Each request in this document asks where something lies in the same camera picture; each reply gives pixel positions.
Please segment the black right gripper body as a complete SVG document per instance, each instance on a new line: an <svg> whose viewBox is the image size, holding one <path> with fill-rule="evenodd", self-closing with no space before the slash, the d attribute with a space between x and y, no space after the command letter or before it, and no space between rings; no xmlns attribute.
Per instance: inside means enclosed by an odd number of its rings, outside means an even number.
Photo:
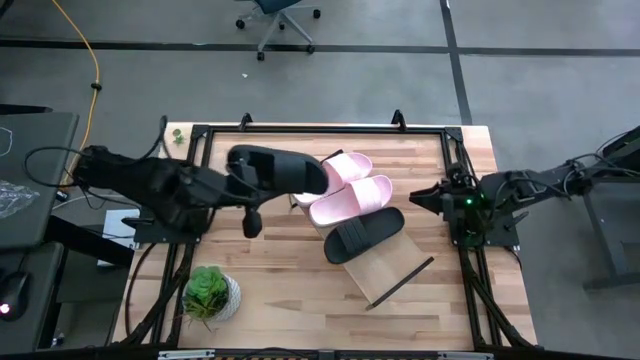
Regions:
<svg viewBox="0 0 640 360"><path fill-rule="evenodd" d="M465 211L476 203L475 177L461 163L453 163L440 183L440 195L450 235L463 236Z"/></svg>

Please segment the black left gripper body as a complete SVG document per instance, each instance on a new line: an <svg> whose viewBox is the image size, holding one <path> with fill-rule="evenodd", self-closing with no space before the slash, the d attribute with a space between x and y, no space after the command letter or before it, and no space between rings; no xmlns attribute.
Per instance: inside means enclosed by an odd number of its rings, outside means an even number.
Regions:
<svg viewBox="0 0 640 360"><path fill-rule="evenodd" d="M196 184L204 197L206 213L206 226L202 232L211 228L219 209L241 207L244 209L243 234L246 238L255 238L262 231L262 217L258 209L264 196L243 178L247 174L253 179L255 172L242 162L227 165L226 170L227 173L223 174L208 167L199 167L196 172Z"/></svg>

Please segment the black rubber slide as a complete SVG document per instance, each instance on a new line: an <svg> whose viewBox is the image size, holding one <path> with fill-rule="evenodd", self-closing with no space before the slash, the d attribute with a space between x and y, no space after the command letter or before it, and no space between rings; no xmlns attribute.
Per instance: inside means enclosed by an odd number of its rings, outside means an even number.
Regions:
<svg viewBox="0 0 640 360"><path fill-rule="evenodd" d="M305 153L241 144L228 151L227 166L242 183L262 191L321 195L329 186L321 162Z"/></svg>
<svg viewBox="0 0 640 360"><path fill-rule="evenodd" d="M394 236L404 225L404 215L395 207L349 219L326 236L325 257L332 264L346 263Z"/></svg>

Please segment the pink rubber slide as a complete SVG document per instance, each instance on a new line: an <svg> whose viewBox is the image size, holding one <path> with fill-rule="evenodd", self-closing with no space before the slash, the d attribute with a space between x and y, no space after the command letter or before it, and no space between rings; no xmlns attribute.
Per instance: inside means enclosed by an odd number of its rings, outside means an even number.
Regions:
<svg viewBox="0 0 640 360"><path fill-rule="evenodd" d="M373 169L371 159L357 152L340 153L321 162L328 176L328 188L321 194L302 193L292 195L299 206L313 202L342 190L347 183L366 178Z"/></svg>
<svg viewBox="0 0 640 360"><path fill-rule="evenodd" d="M392 181L385 175L363 178L312 203L308 215L315 226L335 225L384 208L390 202L392 192Z"/></svg>

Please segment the green succulent in white pot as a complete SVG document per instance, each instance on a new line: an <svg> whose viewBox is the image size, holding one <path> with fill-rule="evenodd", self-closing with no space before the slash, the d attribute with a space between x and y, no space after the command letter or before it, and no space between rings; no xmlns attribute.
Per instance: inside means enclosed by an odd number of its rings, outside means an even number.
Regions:
<svg viewBox="0 0 640 360"><path fill-rule="evenodd" d="M217 266L195 268L181 297L185 316L212 332L239 309L242 293L236 280Z"/></svg>

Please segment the white box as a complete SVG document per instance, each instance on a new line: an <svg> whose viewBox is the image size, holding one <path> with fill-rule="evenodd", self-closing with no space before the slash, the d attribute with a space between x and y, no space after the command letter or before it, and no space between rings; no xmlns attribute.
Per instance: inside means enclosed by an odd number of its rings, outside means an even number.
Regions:
<svg viewBox="0 0 640 360"><path fill-rule="evenodd" d="M137 250L140 245L134 241L135 229L123 222L125 218L137 218L137 209L107 210L102 230L102 236L123 247Z"/></svg>

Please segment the black metal stand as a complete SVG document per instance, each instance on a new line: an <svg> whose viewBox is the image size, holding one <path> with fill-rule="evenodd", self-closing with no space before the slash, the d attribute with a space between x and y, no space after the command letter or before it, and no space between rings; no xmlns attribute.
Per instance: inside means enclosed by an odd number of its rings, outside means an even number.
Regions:
<svg viewBox="0 0 640 360"><path fill-rule="evenodd" d="M640 248L640 126L607 140L596 151L570 158L563 190L582 197L607 274L586 290L640 285L640 265L625 249Z"/></svg>

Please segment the office swivel chair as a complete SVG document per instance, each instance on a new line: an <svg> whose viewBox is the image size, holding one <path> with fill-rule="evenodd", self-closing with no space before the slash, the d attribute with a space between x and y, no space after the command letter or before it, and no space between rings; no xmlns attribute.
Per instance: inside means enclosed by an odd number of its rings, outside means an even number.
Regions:
<svg viewBox="0 0 640 360"><path fill-rule="evenodd" d="M291 27L306 42L305 52L309 55L315 53L316 45L314 39L300 26L300 24L289 14L290 10L311 9L312 17L320 19L322 12L319 7L312 5L300 5L302 0L235 0L236 2L251 2L254 7L249 13L239 15L235 21L238 30L243 30L247 22L261 18L269 18L271 24L264 33L261 41L257 45L256 59L259 62L265 60L264 48L276 29L285 30Z"/></svg>

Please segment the dark grey side table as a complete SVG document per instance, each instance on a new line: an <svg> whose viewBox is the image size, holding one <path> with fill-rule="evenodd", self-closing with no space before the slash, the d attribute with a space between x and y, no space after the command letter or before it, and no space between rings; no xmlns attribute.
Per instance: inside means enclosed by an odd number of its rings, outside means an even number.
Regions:
<svg viewBox="0 0 640 360"><path fill-rule="evenodd" d="M42 241L77 125L73 113L0 116L0 180L40 194L24 210L0 219L0 251Z"/></svg>

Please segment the clear plastic bag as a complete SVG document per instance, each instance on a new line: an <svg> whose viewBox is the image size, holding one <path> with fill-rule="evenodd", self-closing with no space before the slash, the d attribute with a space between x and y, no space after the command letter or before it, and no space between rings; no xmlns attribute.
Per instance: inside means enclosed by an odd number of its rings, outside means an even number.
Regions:
<svg viewBox="0 0 640 360"><path fill-rule="evenodd" d="M30 206L40 194L29 187L0 180L0 219Z"/></svg>

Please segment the black computer desk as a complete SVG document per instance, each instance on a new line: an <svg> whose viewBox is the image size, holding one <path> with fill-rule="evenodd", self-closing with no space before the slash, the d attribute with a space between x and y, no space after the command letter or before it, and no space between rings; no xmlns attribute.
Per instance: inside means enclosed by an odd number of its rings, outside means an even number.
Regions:
<svg viewBox="0 0 640 360"><path fill-rule="evenodd" d="M15 321L0 319L0 355L33 352L39 347L63 253L58 243L0 252L0 281L16 271L30 275L25 313Z"/></svg>

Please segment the black computer mouse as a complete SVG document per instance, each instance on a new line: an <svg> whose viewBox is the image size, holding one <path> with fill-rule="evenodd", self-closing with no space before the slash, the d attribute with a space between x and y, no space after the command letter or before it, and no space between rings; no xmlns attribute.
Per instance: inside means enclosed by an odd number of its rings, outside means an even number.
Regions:
<svg viewBox="0 0 640 360"><path fill-rule="evenodd" d="M0 319L15 321L26 311L30 275L16 271L0 281Z"/></svg>

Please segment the wooden shelf with black frame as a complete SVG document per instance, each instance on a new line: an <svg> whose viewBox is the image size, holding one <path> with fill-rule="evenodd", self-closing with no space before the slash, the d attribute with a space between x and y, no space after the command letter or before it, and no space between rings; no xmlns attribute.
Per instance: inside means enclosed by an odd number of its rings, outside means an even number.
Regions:
<svg viewBox="0 0 640 360"><path fill-rule="evenodd" d="M322 159L321 162L340 153L350 152L339 149ZM380 173L375 168L373 163L373 169L367 177L376 175L384 174ZM395 207L399 209L397 204L395 204L393 201L394 195L395 189L393 185L391 200L384 208ZM361 291L362 295L368 301L367 308L369 310L379 306L381 303L386 301L404 284L414 278L433 261L433 258L422 252L417 247L415 242L411 240L407 235L405 231L406 216L399 209L405 218L405 225L402 230L400 230L398 233L388 238L387 240L377 244L375 247L369 249L362 255L346 263L332 264L325 257L324 241L326 236L335 227L345 221L327 227L315 226L311 222L308 215L308 210L311 205L299 206L292 199L292 196L290 197L290 199L294 207L298 207L301 209L306 219L309 220L311 226L319 235L322 242L322 254L325 260L329 263L330 266L335 267L339 270L344 270L347 273L349 278L353 280L358 289Z"/></svg>

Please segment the black metal table frame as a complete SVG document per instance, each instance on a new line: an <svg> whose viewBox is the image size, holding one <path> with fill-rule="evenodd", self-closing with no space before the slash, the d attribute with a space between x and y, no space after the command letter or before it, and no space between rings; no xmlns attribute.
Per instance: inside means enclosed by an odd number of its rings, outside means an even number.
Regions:
<svg viewBox="0 0 640 360"><path fill-rule="evenodd" d="M184 143L173 143L180 129ZM228 151L253 144L325 158L339 149L369 156L391 178L393 201L406 216L409 238L433 261L386 301L368 301L344 270L329 265L322 242L287 197L261 208L262 232L243 235L243 211L216 214L211 230L188 251L193 266L217 265L237 281L238 311L212 332L190 322L172 299L153 324L151 340L181 348L382 351L470 350L504 344L506 335L467 284L448 226L409 201L412 191L442 178L463 143L476 171L496 164L484 126L392 124L171 123L164 134L171 156L222 170Z"/></svg>

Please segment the silver metal bracket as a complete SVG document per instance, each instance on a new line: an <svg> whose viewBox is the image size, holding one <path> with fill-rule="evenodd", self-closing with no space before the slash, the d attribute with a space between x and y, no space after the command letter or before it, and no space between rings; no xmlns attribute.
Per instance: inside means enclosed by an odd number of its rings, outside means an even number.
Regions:
<svg viewBox="0 0 640 360"><path fill-rule="evenodd" d="M214 358L214 349L179 349L160 351L157 360L209 360Z"/></svg>
<svg viewBox="0 0 640 360"><path fill-rule="evenodd" d="M481 352L439 352L436 360L495 360L491 353Z"/></svg>

